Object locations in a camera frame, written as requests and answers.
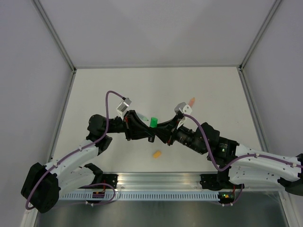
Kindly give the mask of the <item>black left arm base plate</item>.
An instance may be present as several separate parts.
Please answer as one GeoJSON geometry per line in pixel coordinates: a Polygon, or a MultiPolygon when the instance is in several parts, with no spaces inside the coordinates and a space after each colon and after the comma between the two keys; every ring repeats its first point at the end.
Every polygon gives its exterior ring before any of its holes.
{"type": "Polygon", "coordinates": [[[109,184],[114,189],[116,189],[117,183],[118,183],[118,175],[117,174],[103,174],[101,182],[109,184]]]}

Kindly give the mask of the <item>black green-tipped marker pen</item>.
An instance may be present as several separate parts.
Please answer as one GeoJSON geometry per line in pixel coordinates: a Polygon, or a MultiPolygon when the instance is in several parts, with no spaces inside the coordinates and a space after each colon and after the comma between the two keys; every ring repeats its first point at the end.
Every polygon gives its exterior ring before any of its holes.
{"type": "Polygon", "coordinates": [[[151,143],[153,143],[154,140],[155,140],[154,129],[155,129],[155,128],[151,128],[151,127],[149,126],[150,137],[148,138],[148,141],[151,142],[151,143]]]}

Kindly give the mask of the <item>green pen cap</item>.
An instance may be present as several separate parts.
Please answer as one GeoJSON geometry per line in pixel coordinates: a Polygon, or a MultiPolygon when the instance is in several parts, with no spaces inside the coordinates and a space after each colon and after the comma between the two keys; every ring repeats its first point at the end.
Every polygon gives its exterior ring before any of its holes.
{"type": "Polygon", "coordinates": [[[158,125],[158,119],[156,117],[151,117],[150,119],[150,127],[156,128],[158,125]]]}

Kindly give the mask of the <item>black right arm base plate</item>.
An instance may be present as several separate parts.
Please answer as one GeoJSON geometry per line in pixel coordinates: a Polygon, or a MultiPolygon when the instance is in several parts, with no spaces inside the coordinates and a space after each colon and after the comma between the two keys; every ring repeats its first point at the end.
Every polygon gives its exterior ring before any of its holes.
{"type": "Polygon", "coordinates": [[[241,184],[233,184],[228,176],[221,174],[201,174],[200,184],[203,189],[220,191],[223,189],[240,189],[241,184]]]}

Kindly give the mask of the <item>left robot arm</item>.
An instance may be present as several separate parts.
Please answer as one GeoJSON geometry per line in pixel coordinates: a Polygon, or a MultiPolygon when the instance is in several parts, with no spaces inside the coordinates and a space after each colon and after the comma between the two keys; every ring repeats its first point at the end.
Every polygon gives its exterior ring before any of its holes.
{"type": "Polygon", "coordinates": [[[66,156],[44,165],[33,164],[23,187],[21,195],[26,199],[26,209],[48,212],[59,198],[81,187],[98,188],[103,183],[102,170],[89,160],[99,156],[112,142],[108,133],[124,133],[127,140],[148,138],[154,140],[153,129],[158,120],[152,117],[149,124],[143,122],[139,115],[131,110],[124,116],[113,119],[96,114],[89,119],[89,134],[79,148],[66,156]]]}

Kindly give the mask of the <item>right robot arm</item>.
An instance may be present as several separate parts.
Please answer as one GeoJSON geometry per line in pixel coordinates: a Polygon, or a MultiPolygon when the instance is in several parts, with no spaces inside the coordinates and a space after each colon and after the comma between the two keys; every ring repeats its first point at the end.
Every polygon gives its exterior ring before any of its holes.
{"type": "Polygon", "coordinates": [[[174,142],[188,147],[198,154],[207,154],[217,170],[214,190],[232,185],[281,186],[286,192],[303,194],[303,156],[280,156],[248,148],[234,140],[221,137],[219,131],[208,123],[200,124],[194,117],[197,129],[183,126],[187,115],[176,115],[174,119],[158,123],[152,117],[150,128],[167,145],[174,142]]]}

